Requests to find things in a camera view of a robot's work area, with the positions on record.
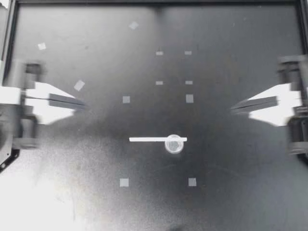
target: white rod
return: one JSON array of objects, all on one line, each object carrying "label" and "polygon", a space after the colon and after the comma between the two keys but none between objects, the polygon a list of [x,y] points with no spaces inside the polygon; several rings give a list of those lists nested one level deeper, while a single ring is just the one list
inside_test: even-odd
[{"label": "white rod", "polygon": [[185,142],[187,141],[187,137],[179,137],[179,138],[168,138],[168,137],[130,137],[130,142],[166,142],[166,141],[177,141],[177,142]]}]

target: robotic arm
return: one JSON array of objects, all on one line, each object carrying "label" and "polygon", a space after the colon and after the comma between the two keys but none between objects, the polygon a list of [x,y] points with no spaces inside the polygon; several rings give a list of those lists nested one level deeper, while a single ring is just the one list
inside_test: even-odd
[{"label": "robotic arm", "polygon": [[38,146],[38,124],[73,116],[86,105],[72,95],[42,83],[42,65],[16,62],[5,86],[0,86],[0,172],[20,149]]}]

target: black tabletop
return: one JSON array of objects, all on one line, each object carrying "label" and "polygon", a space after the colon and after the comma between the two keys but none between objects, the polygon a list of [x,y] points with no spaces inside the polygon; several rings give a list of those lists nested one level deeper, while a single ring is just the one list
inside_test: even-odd
[{"label": "black tabletop", "polygon": [[[44,61],[44,81],[90,109],[40,127],[1,200],[44,230],[306,230],[308,167],[286,154],[286,128],[230,113],[279,84],[291,54],[292,5],[22,6],[13,58]],[[178,156],[128,140],[170,134],[188,139]]]}]

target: metal frame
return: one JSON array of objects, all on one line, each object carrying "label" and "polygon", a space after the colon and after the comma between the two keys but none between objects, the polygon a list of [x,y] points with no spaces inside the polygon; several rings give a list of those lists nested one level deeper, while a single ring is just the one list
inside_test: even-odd
[{"label": "metal frame", "polygon": [[134,4],[134,5],[178,5],[178,4],[292,4],[296,7],[298,25],[301,33],[303,54],[308,54],[308,0],[11,0],[8,9],[8,17],[5,29],[5,37],[0,60],[0,83],[7,77],[10,70],[14,35],[16,30],[18,9],[21,4]]}]

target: transparent circular object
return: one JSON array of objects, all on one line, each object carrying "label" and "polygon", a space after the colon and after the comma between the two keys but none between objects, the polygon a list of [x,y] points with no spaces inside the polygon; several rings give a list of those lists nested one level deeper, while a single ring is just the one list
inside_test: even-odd
[{"label": "transparent circular object", "polygon": [[[168,138],[181,138],[178,135],[170,135]],[[165,141],[165,148],[171,154],[178,154],[183,150],[183,141]]]}]

